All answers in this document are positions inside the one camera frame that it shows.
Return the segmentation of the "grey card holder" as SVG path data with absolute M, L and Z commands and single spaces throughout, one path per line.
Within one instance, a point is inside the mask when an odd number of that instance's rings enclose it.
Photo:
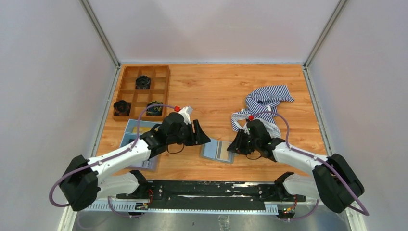
M 220 161 L 218 159 L 218 152 L 219 152 L 220 142 L 221 142 L 220 140 L 216 140 L 216 139 L 211 138 L 211 141 L 209 143 L 206 143 L 206 144 L 202 145 L 200 157 L 203 157 L 203 158 L 206 158 L 206 159 L 209 159 L 209 160 L 213 160 L 213 161 L 218 161 L 218 162 L 225 163 L 225 162 Z

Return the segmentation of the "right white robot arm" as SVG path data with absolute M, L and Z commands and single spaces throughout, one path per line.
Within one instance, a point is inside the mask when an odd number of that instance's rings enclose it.
M 275 195 L 287 201 L 293 195 L 312 197 L 335 213 L 342 213 L 365 192 L 346 159 L 339 155 L 314 154 L 291 146 L 282 138 L 273 138 L 258 120 L 247 122 L 227 148 L 229 152 L 249 155 L 258 151 L 261 157 L 290 165 L 308 176 L 287 172 L 275 181 Z

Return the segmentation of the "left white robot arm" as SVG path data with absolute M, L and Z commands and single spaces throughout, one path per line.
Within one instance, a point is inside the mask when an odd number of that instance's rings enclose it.
M 198 120 L 190 121 L 188 113 L 171 112 L 162 123 L 137 135 L 126 146 L 89 159 L 82 155 L 74 157 L 57 185 L 67 205 L 76 212 L 99 198 L 117 194 L 131 194 L 141 199 L 147 194 L 147 185 L 140 173 L 132 171 L 120 176 L 114 173 L 166 152 L 171 144 L 197 146 L 210 141 Z

